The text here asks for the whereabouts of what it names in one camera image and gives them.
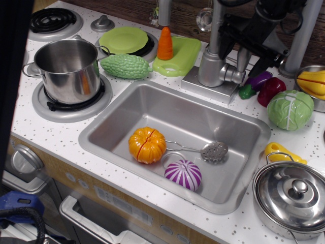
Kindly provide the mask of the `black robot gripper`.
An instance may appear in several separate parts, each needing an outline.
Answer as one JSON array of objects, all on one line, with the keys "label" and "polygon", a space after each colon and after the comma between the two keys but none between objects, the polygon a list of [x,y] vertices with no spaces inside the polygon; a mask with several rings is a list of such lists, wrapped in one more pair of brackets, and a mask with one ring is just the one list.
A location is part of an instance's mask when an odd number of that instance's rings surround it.
[{"label": "black robot gripper", "polygon": [[257,14],[244,18],[226,14],[219,33],[219,56],[225,59],[235,44],[248,49],[259,57],[248,77],[254,78],[267,68],[279,67],[279,62],[290,54],[289,49],[276,34],[277,21],[265,19]]}]

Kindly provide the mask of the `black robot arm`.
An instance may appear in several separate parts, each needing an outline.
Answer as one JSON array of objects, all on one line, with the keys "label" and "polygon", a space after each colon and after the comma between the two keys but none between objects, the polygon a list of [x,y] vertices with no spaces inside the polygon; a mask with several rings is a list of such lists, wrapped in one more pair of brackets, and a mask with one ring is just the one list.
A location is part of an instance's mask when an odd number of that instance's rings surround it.
[{"label": "black robot arm", "polygon": [[[280,67],[290,50],[278,38],[275,28],[280,25],[287,35],[298,32],[304,22],[301,9],[305,5],[306,1],[257,1],[251,18],[225,14],[218,30],[219,57],[226,58],[237,43],[259,57],[250,77],[258,76],[267,68]],[[297,14],[299,19],[298,26],[291,30],[285,29],[282,23],[288,13]]]}]

